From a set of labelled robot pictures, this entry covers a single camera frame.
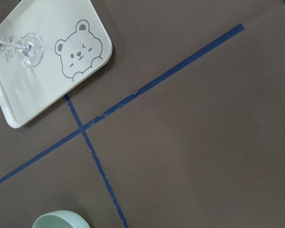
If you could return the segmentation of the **mint green bowl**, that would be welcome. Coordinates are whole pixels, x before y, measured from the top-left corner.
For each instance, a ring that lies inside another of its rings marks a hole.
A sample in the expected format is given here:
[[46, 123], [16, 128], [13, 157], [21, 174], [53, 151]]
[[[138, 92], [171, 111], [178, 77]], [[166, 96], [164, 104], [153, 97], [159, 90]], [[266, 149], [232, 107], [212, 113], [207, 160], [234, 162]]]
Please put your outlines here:
[[38, 217], [33, 228], [90, 228], [90, 225], [80, 215], [68, 211], [53, 211]]

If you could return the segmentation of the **cream bear tray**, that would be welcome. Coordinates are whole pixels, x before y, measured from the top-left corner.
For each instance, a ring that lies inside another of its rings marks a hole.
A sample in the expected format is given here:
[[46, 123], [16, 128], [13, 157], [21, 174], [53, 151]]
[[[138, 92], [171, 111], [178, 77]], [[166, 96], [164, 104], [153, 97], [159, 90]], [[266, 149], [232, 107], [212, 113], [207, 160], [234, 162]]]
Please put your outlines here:
[[36, 67], [0, 47], [0, 107], [8, 125], [20, 128], [110, 59], [113, 46], [89, 0], [23, 0], [0, 24], [0, 39], [44, 41]]

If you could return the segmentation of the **clear wine glass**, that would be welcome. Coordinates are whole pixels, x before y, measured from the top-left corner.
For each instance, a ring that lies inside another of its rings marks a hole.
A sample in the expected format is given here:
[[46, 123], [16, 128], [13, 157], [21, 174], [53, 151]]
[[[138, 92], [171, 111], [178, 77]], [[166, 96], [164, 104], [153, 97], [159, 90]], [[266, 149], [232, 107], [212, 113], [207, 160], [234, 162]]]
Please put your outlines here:
[[0, 40], [0, 47], [16, 51], [22, 64], [26, 67], [36, 67], [44, 55], [43, 39], [34, 33], [26, 34], [20, 42], [10, 43]]

